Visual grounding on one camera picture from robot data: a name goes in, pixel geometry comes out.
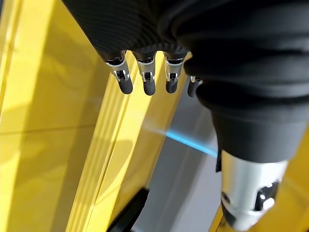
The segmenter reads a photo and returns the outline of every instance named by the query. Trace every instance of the yellow wall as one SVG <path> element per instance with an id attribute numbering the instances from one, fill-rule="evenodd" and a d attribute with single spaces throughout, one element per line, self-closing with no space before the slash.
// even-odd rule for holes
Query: yellow wall
<path id="1" fill-rule="evenodd" d="M 101 232 L 147 186 L 186 76 L 124 95 L 59 0 L 5 1 L 0 25 L 0 232 Z"/>
<path id="2" fill-rule="evenodd" d="M 4 2 L 0 231 L 64 231 L 109 71 L 61 1 Z"/>

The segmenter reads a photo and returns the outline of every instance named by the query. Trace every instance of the gray floor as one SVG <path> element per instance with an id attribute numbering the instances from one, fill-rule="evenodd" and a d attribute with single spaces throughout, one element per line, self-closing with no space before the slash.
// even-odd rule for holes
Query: gray floor
<path id="1" fill-rule="evenodd" d="M 210 112 L 186 88 L 170 132 L 217 150 Z M 216 158 L 166 138 L 150 183 L 147 203 L 136 232 L 206 232 L 220 203 Z"/>

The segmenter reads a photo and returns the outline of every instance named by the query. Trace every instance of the yellow surface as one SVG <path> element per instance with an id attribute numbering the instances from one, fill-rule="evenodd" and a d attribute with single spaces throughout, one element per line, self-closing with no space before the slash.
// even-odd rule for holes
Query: yellow surface
<path id="1" fill-rule="evenodd" d="M 296 156 L 290 161 L 280 185 L 276 204 L 253 226 L 251 232 L 307 232 L 309 230 L 309 128 L 304 135 Z M 230 232 L 232 229 L 222 218 L 217 230 Z"/>
<path id="2" fill-rule="evenodd" d="M 124 95 L 58 0 L 5 1 L 0 24 L 0 232 L 105 231 L 151 173 L 186 76 Z"/>
<path id="3" fill-rule="evenodd" d="M 4 1 L 0 51 L 0 231 L 64 231 L 109 70 L 58 0 Z"/>
<path id="4" fill-rule="evenodd" d="M 118 92 L 104 97 L 68 231 L 105 231 L 137 191 L 148 185 L 165 139 L 158 131 L 169 127 L 184 86 L 183 73 L 177 92 L 166 92 L 163 54 L 157 53 L 156 93 L 146 96 L 135 60 L 132 55 L 128 58 L 129 66 L 134 62 L 130 69 L 133 93 L 124 101 L 118 101 Z M 109 96 L 116 103 L 107 114 L 104 105 L 105 100 L 111 102 Z M 118 126 L 113 135 L 108 131 L 111 124 Z"/>

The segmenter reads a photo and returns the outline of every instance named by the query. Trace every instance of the black strip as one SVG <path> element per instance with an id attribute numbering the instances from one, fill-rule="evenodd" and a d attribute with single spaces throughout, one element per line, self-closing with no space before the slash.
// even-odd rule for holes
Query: black strip
<path id="1" fill-rule="evenodd" d="M 107 232 L 130 232 L 145 206 L 149 190 L 142 188 L 125 206 L 107 229 Z"/>

